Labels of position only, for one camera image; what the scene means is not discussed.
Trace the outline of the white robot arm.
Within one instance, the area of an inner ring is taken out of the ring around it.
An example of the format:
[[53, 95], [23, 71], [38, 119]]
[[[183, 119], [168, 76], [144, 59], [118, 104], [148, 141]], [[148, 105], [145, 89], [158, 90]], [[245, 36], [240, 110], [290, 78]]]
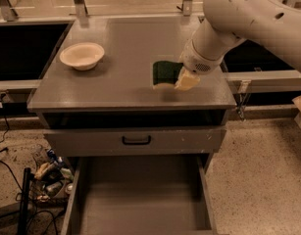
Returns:
[[175, 88], [186, 91], [220, 65], [225, 54], [251, 40], [301, 73], [301, 10], [278, 0], [203, 0], [204, 21], [180, 55]]

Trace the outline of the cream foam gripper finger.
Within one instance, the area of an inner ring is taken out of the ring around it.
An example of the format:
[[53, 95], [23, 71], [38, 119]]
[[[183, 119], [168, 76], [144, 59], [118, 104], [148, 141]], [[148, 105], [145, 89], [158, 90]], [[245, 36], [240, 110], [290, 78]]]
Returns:
[[175, 84], [175, 89], [180, 91], [187, 91], [196, 86], [199, 82], [200, 77], [198, 75], [192, 73], [185, 67], [182, 67]]

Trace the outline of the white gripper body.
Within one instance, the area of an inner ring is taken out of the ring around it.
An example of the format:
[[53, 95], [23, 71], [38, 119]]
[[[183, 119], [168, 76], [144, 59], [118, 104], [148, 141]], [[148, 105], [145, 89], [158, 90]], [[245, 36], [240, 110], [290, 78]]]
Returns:
[[226, 45], [218, 40], [202, 40], [201, 46], [189, 39], [180, 54], [183, 67], [194, 74], [208, 74], [217, 68], [226, 53]]

